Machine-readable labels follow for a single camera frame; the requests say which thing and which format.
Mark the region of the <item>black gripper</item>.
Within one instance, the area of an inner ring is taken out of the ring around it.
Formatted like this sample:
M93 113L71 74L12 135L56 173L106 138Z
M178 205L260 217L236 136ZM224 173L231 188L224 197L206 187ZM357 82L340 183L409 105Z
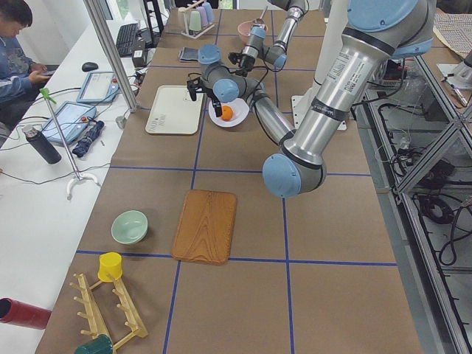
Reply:
M212 101L211 118L218 118L222 116L223 110L221 106L221 101L217 98L214 91L204 84L201 77L190 78L187 81L187 90L190 94L190 98L192 101L197 100L197 93L205 93Z
M247 76L253 70L256 58L256 56L242 52L230 52L228 54L229 61L234 65L238 65L238 68L234 71L237 76Z

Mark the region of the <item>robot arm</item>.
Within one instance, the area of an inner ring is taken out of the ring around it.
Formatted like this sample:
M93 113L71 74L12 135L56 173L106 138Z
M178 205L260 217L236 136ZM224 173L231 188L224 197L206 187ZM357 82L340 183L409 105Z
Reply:
M308 1L280 0L268 3L286 11L282 28L271 46L264 44L266 29L261 20L251 22L249 39L240 52L230 52L228 59L237 65L236 75L246 77L255 67L256 59L269 65L269 70L282 70L287 61L288 46L301 20L309 11Z
M217 46L202 46L198 50L201 75L189 80L187 88L191 96L204 92L216 114L224 103L239 98L247 103L280 149L263 165L264 183L272 194L288 198L323 183L323 151L378 67L388 59L414 57L430 49L436 4L349 1L344 9L347 23L340 34L341 48L334 52L333 64L298 127L285 119L262 81L249 77L256 59L278 69L284 66L288 43L308 11L304 1L277 1L276 6L287 16L274 45L266 46L266 31L253 26L244 49L229 57L237 65L235 72L222 63Z

